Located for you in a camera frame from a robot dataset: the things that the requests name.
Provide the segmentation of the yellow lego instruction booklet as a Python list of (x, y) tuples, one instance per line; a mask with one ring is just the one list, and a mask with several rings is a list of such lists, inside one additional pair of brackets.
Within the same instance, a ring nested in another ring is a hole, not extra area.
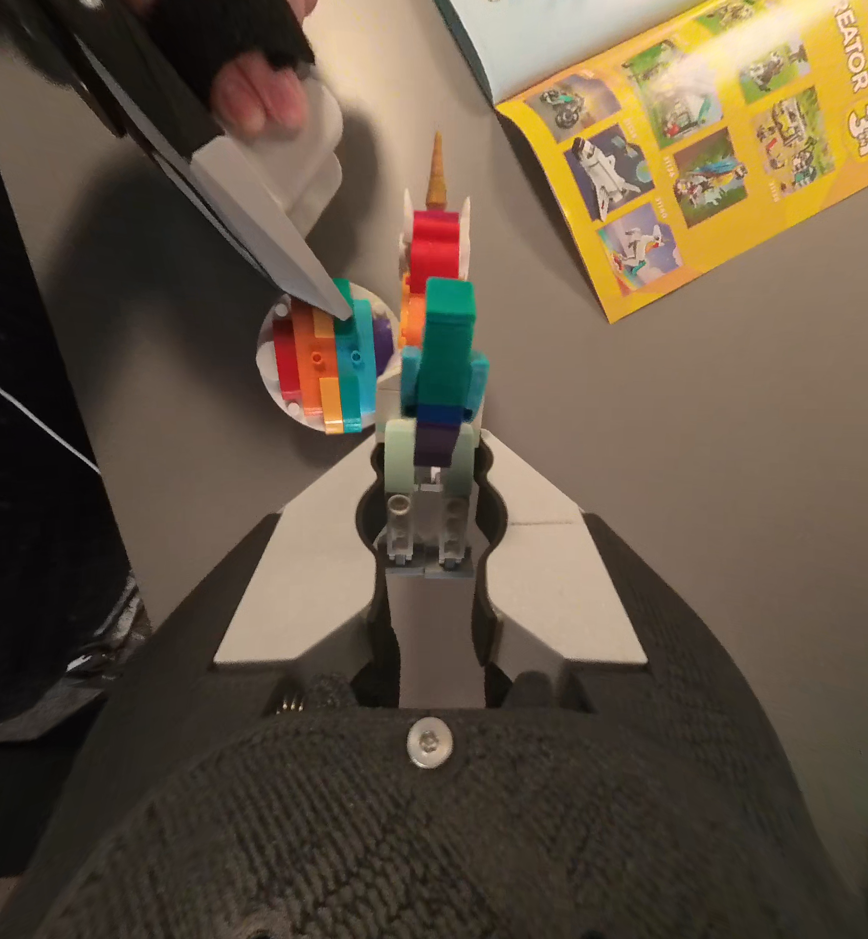
[(438, 1), (614, 323), (868, 187), (868, 1)]

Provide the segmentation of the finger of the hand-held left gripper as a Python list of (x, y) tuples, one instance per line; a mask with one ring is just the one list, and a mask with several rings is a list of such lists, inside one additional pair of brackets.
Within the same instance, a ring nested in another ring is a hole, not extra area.
[(276, 288), (338, 320), (352, 317), (349, 300), (281, 207), (264, 177), (229, 137), (193, 154), (191, 170), (226, 227)]
[(225, 223), (223, 218), (219, 217), (214, 210), (214, 205), (212, 205), (205, 197), (205, 195), (197, 190), (193, 183), (190, 182), (190, 179), (183, 176), (182, 172), (176, 169), (168, 159), (163, 157), (158, 152), (151, 153), (151, 159), (162, 170), (173, 182), (182, 194), (185, 194), (188, 199), (193, 203), (193, 205), (203, 214), (203, 216), (219, 231), (219, 233), (235, 248), (236, 251), (241, 254), (241, 256), (248, 261), (259, 273), (263, 276), (269, 278), (275, 288), (278, 291), (279, 296), (284, 296), (287, 292), (281, 288), (277, 282), (273, 279), (267, 269), (263, 266), (261, 262), (256, 259), (256, 256), (248, 249), (244, 241), (241, 241), (240, 237), (236, 235)]

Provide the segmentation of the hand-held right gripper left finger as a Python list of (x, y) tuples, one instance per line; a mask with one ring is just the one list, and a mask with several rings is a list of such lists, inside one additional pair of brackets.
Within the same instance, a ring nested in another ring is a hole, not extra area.
[(375, 448), (374, 438), (362, 441), (283, 507), (215, 653), (218, 669), (369, 664), (377, 567), (357, 532), (357, 509), (378, 479)]

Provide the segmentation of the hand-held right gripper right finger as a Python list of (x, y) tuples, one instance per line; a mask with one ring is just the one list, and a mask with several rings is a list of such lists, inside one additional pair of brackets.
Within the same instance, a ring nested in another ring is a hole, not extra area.
[(478, 449), (478, 657), (500, 670), (641, 668), (580, 507), (494, 434)]

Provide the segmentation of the person's left hand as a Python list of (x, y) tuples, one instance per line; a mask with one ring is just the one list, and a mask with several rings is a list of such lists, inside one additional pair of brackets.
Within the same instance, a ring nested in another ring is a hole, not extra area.
[(295, 134), (314, 64), (303, 22), (315, 1), (128, 1), (174, 71), (229, 131)]

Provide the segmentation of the white lego unicorn model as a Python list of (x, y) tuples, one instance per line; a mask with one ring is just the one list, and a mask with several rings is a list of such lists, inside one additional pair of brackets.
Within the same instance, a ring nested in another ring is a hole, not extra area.
[(393, 365), (377, 384), (383, 446), (384, 553), (390, 564), (458, 571), (468, 549), (473, 471), (489, 360), (474, 348), (469, 279), (471, 205), (448, 205), (442, 135), (433, 138), (427, 190), (404, 192), (398, 237), (400, 313)]

